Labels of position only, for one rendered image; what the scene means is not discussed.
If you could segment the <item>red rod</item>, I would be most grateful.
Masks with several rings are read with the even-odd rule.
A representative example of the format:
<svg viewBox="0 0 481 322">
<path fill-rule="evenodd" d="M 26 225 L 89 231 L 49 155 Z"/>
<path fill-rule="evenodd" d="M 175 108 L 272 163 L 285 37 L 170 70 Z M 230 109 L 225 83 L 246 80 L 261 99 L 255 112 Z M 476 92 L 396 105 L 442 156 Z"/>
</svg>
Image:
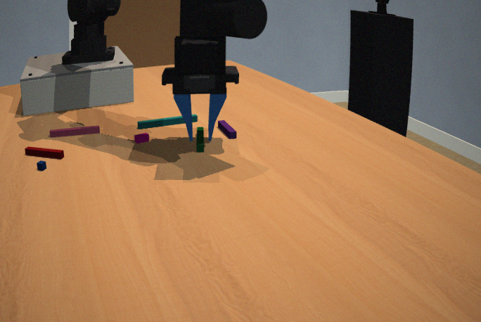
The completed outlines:
<svg viewBox="0 0 481 322">
<path fill-rule="evenodd" d="M 26 147 L 25 154 L 30 156 L 48 157 L 48 158 L 54 158 L 54 159 L 64 158 L 63 150 L 48 149 L 48 148 Z"/>
</svg>

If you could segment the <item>turquoise rod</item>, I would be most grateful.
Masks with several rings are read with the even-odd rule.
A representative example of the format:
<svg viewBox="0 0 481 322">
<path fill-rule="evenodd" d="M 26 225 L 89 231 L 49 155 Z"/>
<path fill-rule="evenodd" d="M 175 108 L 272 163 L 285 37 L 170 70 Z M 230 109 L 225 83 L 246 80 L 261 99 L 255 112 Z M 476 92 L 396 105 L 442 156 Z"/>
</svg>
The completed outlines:
<svg viewBox="0 0 481 322">
<path fill-rule="evenodd" d="M 196 114 L 192 115 L 192 121 L 193 122 L 198 121 L 198 116 Z M 152 127 L 168 126 L 173 124 L 184 124 L 185 121 L 182 116 L 177 116 L 177 117 L 160 118 L 155 120 L 138 121 L 137 123 L 138 123 L 139 129 L 146 129 L 146 128 L 152 128 Z"/>
</svg>

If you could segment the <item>small blue cube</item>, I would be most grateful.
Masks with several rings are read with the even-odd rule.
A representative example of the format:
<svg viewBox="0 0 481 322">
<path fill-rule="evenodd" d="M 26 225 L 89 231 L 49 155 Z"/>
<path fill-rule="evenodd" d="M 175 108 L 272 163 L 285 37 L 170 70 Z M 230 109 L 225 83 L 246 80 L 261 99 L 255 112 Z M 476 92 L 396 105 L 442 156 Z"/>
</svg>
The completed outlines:
<svg viewBox="0 0 481 322">
<path fill-rule="evenodd" d="M 46 169 L 46 162 L 40 160 L 37 163 L 37 169 L 40 170 L 40 171 L 44 171 Z"/>
</svg>

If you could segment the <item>purple rod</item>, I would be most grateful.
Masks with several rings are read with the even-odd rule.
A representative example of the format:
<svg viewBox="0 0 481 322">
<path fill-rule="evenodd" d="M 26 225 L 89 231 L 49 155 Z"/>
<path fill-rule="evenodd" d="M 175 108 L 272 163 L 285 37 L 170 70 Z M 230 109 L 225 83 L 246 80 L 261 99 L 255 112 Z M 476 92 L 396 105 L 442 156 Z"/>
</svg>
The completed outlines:
<svg viewBox="0 0 481 322">
<path fill-rule="evenodd" d="M 218 121 L 218 127 L 230 138 L 236 139 L 237 131 L 234 130 L 225 120 Z"/>
</svg>

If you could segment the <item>green rod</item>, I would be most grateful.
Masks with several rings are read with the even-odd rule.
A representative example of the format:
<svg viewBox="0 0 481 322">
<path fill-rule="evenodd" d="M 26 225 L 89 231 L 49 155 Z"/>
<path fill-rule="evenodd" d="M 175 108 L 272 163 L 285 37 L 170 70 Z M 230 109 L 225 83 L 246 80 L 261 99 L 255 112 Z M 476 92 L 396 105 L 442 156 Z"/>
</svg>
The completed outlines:
<svg viewBox="0 0 481 322">
<path fill-rule="evenodd" d="M 197 153 L 204 153 L 204 127 L 197 127 Z"/>
</svg>

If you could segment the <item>magenta rod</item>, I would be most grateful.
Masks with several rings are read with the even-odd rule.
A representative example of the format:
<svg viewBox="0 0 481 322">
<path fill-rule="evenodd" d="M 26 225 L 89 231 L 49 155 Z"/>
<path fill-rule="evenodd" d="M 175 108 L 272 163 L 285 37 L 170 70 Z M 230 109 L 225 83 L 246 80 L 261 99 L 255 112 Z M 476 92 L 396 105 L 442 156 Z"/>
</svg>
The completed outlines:
<svg viewBox="0 0 481 322">
<path fill-rule="evenodd" d="M 134 135 L 134 142 L 136 143 L 143 143 L 147 141 L 149 141 L 149 134 L 147 133 Z"/>
</svg>

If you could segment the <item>pink rod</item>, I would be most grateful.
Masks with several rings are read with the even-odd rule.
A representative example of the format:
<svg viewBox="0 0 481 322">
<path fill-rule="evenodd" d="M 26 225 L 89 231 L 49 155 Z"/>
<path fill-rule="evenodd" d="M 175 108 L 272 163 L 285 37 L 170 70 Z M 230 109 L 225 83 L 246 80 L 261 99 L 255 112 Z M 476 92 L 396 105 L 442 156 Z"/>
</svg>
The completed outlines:
<svg viewBox="0 0 481 322">
<path fill-rule="evenodd" d="M 67 129 L 52 129 L 50 130 L 50 138 L 61 137 L 61 136 L 85 135 L 85 134 L 99 134 L 99 133 L 100 133 L 99 125 L 90 126 L 90 127 L 75 127 L 75 128 L 67 128 Z"/>
</svg>

